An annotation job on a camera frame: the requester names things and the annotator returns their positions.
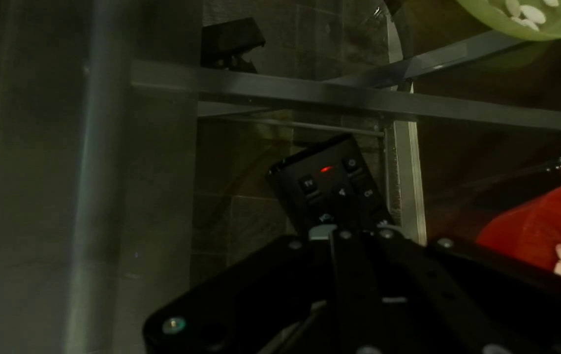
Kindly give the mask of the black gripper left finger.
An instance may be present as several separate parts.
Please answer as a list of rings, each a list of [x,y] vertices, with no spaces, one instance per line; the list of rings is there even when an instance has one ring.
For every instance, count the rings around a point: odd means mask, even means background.
[[[383,354],[381,295],[363,238],[351,230],[332,236],[336,318],[343,354]]]

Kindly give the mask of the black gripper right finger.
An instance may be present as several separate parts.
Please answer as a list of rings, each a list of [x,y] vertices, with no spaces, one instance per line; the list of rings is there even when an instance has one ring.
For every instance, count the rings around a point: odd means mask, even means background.
[[[426,248],[397,228],[381,230],[381,250],[412,287],[412,299],[442,324],[440,334],[456,354],[527,354],[530,344],[491,320],[454,275]]]

